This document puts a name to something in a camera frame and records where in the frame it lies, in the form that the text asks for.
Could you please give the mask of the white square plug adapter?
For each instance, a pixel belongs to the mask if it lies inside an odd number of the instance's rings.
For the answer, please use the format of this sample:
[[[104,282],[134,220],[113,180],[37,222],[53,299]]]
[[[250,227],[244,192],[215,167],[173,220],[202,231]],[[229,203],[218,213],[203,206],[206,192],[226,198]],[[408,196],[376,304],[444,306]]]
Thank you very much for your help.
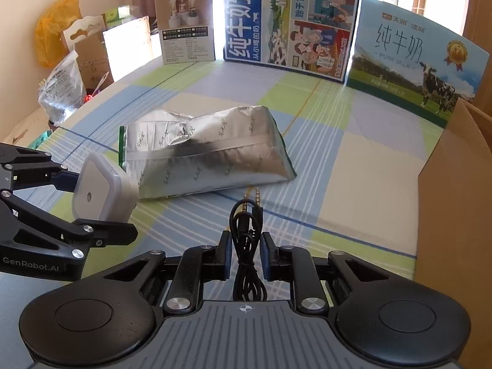
[[[76,219],[125,223],[137,199],[137,182],[120,166],[100,153],[88,154],[73,192]]]

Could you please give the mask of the clear printed plastic bag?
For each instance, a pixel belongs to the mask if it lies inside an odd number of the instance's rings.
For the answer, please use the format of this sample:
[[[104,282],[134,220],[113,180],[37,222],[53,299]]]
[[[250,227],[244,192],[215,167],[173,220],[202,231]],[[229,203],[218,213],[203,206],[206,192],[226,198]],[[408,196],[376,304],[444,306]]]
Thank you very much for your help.
[[[77,58],[72,50],[39,85],[38,103],[55,127],[82,107],[86,97]]]

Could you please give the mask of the red lollipop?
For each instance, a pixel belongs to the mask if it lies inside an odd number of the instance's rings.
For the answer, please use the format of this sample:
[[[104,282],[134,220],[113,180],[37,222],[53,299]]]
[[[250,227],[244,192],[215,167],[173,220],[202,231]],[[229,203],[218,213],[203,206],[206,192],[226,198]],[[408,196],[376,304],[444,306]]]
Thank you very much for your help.
[[[94,88],[94,90],[93,90],[91,93],[89,93],[89,94],[87,94],[87,95],[86,95],[85,99],[83,100],[83,102],[84,102],[84,103],[86,103],[86,102],[90,101],[90,100],[91,100],[91,99],[92,99],[92,98],[93,98],[96,94],[98,94],[98,93],[99,93],[100,88],[103,86],[103,84],[104,84],[104,83],[105,83],[105,81],[107,80],[108,76],[109,76],[109,72],[106,72],[106,73],[105,73],[105,74],[101,77],[100,81],[99,81],[99,82],[98,82],[98,84],[97,84],[97,87],[96,87],[96,88]]]

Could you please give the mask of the brown cardboard box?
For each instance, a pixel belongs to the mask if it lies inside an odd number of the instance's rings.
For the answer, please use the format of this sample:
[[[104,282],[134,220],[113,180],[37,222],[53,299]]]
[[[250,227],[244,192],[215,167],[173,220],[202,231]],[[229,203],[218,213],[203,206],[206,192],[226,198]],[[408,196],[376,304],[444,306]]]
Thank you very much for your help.
[[[459,302],[471,334],[459,359],[491,366],[491,118],[464,100],[418,177],[415,279]]]

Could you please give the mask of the silver foil bag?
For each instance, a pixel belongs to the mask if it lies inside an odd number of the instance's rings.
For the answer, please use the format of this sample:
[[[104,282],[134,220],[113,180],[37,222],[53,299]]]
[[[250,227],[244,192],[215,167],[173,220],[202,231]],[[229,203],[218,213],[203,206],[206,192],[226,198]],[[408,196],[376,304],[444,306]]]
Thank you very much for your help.
[[[118,164],[142,199],[286,182],[296,172],[270,110],[229,108],[196,117],[156,110],[123,125]]]

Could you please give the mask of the yellow plastic bag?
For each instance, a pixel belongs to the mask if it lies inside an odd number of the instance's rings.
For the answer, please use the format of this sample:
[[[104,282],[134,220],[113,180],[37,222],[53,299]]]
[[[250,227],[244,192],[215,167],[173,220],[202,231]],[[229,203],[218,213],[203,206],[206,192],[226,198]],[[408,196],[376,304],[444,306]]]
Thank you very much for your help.
[[[81,18],[79,0],[57,0],[38,19],[34,48],[42,67],[53,68],[68,54],[62,33]]]

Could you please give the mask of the white board panel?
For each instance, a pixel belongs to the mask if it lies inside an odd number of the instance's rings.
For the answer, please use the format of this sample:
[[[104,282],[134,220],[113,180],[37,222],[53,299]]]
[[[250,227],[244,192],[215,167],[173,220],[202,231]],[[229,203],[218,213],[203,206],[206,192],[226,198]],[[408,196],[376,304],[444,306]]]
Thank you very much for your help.
[[[148,17],[133,19],[104,31],[103,40],[115,82],[153,59]]]

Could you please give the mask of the checkered tablecloth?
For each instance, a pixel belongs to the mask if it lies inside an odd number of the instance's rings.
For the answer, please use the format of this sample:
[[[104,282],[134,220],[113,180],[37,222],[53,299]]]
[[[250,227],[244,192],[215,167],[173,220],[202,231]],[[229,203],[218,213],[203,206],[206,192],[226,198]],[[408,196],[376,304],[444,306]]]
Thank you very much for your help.
[[[94,248],[92,275],[151,250],[216,243],[239,199],[264,230],[314,256],[344,250],[415,274],[417,178],[441,130],[339,82],[241,63],[150,62],[79,108],[41,150],[71,171],[90,155],[142,188],[130,245]]]

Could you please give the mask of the white humidifier product box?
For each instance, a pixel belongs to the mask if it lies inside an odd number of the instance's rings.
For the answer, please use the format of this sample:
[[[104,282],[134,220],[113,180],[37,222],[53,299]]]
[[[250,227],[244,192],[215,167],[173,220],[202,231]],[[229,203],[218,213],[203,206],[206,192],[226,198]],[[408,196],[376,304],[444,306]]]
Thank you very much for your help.
[[[213,0],[154,0],[164,64],[215,59]]]

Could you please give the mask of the green pasture milk carton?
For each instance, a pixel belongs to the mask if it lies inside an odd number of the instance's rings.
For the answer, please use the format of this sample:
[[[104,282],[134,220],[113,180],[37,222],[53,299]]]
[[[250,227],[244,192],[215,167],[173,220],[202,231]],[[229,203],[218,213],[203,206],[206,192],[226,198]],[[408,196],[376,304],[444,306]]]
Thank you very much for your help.
[[[430,19],[361,0],[347,84],[443,128],[458,99],[473,101],[489,58]]]

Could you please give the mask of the blue cartoon milk carton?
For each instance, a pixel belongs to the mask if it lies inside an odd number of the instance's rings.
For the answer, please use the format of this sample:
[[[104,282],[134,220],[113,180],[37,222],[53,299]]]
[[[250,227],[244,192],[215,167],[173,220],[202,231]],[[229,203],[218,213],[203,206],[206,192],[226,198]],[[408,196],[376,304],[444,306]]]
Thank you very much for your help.
[[[359,0],[224,0],[224,60],[346,78]]]

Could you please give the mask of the brown curtain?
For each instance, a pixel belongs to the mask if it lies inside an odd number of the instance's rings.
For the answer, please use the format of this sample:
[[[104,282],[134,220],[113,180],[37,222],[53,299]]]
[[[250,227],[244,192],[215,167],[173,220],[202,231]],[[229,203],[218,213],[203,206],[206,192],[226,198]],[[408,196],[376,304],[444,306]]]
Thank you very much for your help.
[[[469,0],[464,36],[491,54],[491,0]],[[491,59],[474,98],[474,105],[491,115]]]

